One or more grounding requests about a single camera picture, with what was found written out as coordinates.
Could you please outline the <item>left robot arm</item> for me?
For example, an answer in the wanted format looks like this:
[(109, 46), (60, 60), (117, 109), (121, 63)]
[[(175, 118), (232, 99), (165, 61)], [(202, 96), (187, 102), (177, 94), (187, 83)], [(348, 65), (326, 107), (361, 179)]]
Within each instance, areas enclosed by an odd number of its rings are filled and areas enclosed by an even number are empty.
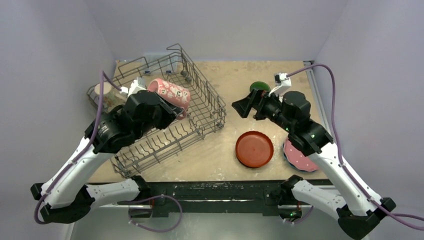
[(131, 146), (152, 129), (167, 128), (182, 112), (181, 107), (147, 90), (130, 95), (125, 104), (108, 113), (99, 110), (62, 168), (45, 183), (31, 186), (37, 200), (35, 221), (41, 225), (70, 224), (100, 206), (146, 203), (152, 194), (141, 176), (100, 185), (91, 185), (88, 180), (122, 148)]

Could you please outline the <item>beige mug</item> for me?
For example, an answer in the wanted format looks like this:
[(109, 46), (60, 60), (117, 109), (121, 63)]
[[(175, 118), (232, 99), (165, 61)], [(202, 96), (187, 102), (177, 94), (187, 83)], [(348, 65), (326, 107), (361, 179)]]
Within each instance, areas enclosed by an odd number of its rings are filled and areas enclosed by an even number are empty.
[(113, 108), (126, 102), (127, 98), (121, 94), (120, 90), (119, 87), (116, 88), (107, 81), (103, 83), (102, 91), (100, 84), (94, 87), (94, 92), (97, 96), (100, 97), (101, 93), (103, 93), (102, 104), (105, 109)]

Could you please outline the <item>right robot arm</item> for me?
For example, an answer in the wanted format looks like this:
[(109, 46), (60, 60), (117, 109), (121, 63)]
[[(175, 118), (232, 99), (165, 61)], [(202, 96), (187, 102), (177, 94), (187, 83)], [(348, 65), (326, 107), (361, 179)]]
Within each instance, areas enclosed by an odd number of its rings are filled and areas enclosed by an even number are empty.
[(311, 119), (311, 104), (303, 93), (288, 91), (278, 97), (268, 91), (252, 90), (245, 98), (233, 102), (232, 107), (242, 118), (254, 109), (255, 120), (269, 119), (285, 130), (293, 147), (314, 162), (338, 191), (332, 194), (293, 175), (280, 186), (284, 202), (312, 205), (334, 218), (354, 240), (366, 237), (396, 207), (391, 198), (381, 197), (372, 190), (338, 156), (338, 147), (330, 133)]

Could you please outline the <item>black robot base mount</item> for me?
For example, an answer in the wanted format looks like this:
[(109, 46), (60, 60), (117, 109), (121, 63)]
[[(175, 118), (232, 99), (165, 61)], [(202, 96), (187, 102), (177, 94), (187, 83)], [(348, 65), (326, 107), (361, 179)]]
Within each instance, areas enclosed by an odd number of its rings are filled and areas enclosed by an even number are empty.
[(282, 180), (150, 182), (130, 207), (146, 205), (154, 218), (170, 213), (261, 214), (299, 220), (307, 210), (283, 190)]

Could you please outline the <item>pink patterned mug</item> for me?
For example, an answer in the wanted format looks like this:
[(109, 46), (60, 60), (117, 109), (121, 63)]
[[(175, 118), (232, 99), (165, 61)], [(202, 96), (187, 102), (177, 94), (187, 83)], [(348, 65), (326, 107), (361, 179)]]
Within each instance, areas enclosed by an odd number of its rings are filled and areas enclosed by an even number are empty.
[(183, 109), (183, 112), (177, 116), (178, 120), (182, 120), (187, 116), (187, 111), (191, 101), (191, 92), (181, 86), (161, 78), (156, 78), (147, 86), (147, 90), (157, 93), (167, 102)]

